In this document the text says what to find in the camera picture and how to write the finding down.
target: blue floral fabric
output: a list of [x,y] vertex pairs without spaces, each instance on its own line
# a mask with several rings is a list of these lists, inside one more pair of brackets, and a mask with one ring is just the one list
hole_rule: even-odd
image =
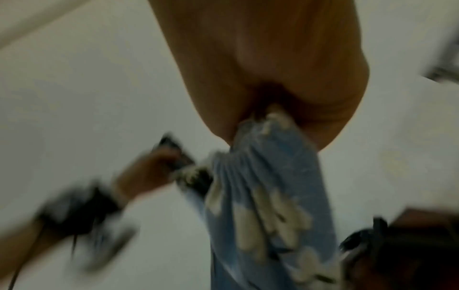
[[206,169],[203,196],[182,185],[208,229],[212,289],[334,289],[337,241],[317,150],[284,112],[240,124],[229,152]]

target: gathered fabric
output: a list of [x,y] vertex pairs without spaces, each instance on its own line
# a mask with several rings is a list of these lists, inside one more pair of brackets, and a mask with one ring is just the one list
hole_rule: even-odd
[[[203,195],[188,186],[205,170]],[[240,124],[229,152],[184,169],[212,250],[212,289],[337,289],[338,247],[315,146],[278,107]]]

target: white wall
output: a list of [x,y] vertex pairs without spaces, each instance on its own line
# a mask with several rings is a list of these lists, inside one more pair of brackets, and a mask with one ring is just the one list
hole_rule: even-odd
[[[13,2],[0,3],[0,31],[41,9]],[[321,153],[341,238],[406,204],[459,207],[459,86],[419,76],[456,25],[459,3],[420,2],[359,1],[370,84]],[[110,177],[165,131],[197,158],[226,147],[194,111],[144,0],[91,0],[4,47],[0,97],[0,229],[66,184]],[[65,245],[17,289],[209,288],[208,238],[175,188],[127,215],[141,233],[103,275],[72,279]]]

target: person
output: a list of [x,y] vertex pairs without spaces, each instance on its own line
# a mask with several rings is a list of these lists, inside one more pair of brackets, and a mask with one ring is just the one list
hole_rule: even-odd
[[369,67],[353,0],[149,0],[204,123],[228,144],[281,104],[318,149],[354,114]]
[[[126,206],[146,193],[169,184],[172,180],[169,178],[166,164],[179,158],[180,152],[167,147],[141,156],[111,184],[116,199]],[[43,223],[34,218],[0,237],[0,281],[24,262],[26,253],[36,241],[42,228]],[[45,230],[34,247],[28,263],[49,252],[64,239],[65,236],[61,233],[52,229]]]

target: skin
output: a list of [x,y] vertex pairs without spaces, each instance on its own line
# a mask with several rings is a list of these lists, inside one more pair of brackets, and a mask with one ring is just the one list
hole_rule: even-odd
[[270,103],[319,149],[354,114],[369,77],[352,0],[149,0],[205,124],[231,144]]
[[[179,152],[169,148],[161,148],[145,154],[128,166],[114,180],[113,186],[116,187],[121,198],[130,203],[140,196],[169,184],[171,180],[165,163],[175,161],[179,157]],[[41,222],[33,220],[0,236],[0,282],[24,261],[42,228]],[[64,238],[51,230],[45,230],[27,264],[48,253]]]

